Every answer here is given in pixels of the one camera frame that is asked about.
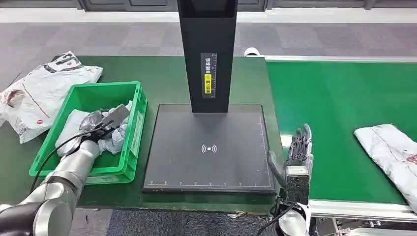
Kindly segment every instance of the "black platform base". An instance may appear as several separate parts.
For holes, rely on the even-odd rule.
[[[143,191],[275,193],[261,105],[159,105]]]

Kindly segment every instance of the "green plastic crate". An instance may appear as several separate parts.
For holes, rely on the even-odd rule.
[[[96,159],[87,178],[87,184],[131,182],[135,177],[142,129],[148,104],[140,82],[72,86],[54,124],[30,167],[29,175],[36,175],[43,160],[55,148],[55,142],[65,125],[66,119],[74,109],[93,112],[100,108],[109,109],[116,107],[119,104],[127,105],[129,100],[132,100],[133,104],[121,152],[113,155],[108,151],[104,151]],[[40,176],[45,177],[55,169],[58,163],[59,157],[55,153],[44,166]]]

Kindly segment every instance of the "robotic arm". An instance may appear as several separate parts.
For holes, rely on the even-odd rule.
[[[88,136],[69,144],[55,170],[26,199],[15,206],[0,205],[0,236],[67,236],[81,191],[100,154],[98,140],[128,115],[125,106],[116,108]]]
[[[309,236],[311,213],[308,199],[313,167],[311,137],[308,124],[303,126],[303,130],[297,129],[283,165],[276,163],[273,151],[269,152],[268,166],[281,185],[281,190],[270,211],[273,219],[259,230],[258,235],[275,223],[275,231],[279,236]]]

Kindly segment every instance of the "gray carpet floor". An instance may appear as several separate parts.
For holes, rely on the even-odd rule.
[[[417,24],[238,24],[235,55],[248,47],[264,55],[417,57]],[[0,90],[66,51],[183,55],[178,23],[5,23],[0,24]],[[262,224],[251,215],[77,209],[71,235],[254,235]]]

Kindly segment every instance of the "white plastic bag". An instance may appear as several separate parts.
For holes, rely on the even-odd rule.
[[[83,66],[72,52],[38,66],[0,93],[0,126],[8,121],[21,144],[36,138],[52,126],[69,88],[95,83],[101,72]]]
[[[129,101],[129,103],[126,105],[126,108],[130,111],[132,108],[132,101]],[[112,108],[109,110],[109,113],[113,112],[115,108]],[[121,152],[121,148],[123,147],[124,142],[124,135],[126,133],[127,128],[127,121],[129,120],[129,117],[123,120],[120,127],[113,131],[112,138],[109,139],[100,139],[98,141],[98,146],[100,147],[100,152],[107,150],[111,152],[113,155]]]
[[[129,101],[129,103],[126,105],[126,108],[130,110],[132,108],[132,104],[133,104],[132,101]],[[103,112],[102,114],[104,117],[106,117],[108,116],[109,113],[113,112],[115,109],[116,108],[111,108],[108,112]],[[60,136],[55,142],[56,148],[59,145],[61,145],[63,142],[65,142],[66,140],[78,134],[80,124],[88,114],[89,114],[88,112],[83,112],[83,111],[78,111],[78,110],[73,110],[71,112],[71,114],[68,116],[65,122],[65,126],[62,129]],[[121,152],[128,120],[129,120],[129,117],[123,120],[120,127],[116,129],[115,131],[113,131],[111,138],[100,139],[98,141],[98,146],[100,147],[100,155],[106,150],[111,152],[112,154],[117,154]],[[66,145],[58,149],[58,156],[64,156],[65,150],[68,150],[68,148],[66,148]]]
[[[66,119],[64,128],[62,129],[60,136],[55,142],[56,148],[59,147],[68,139],[78,134],[78,131],[80,130],[80,124],[81,122],[83,122],[84,118],[88,116],[88,114],[89,112],[72,110],[72,112],[69,114],[68,118]],[[58,156],[64,156],[65,150],[68,150],[66,146],[71,145],[71,144],[72,143],[69,142],[63,147],[61,147],[60,149],[58,149],[57,151]]]
[[[392,124],[360,128],[355,135],[417,213],[417,143]]]

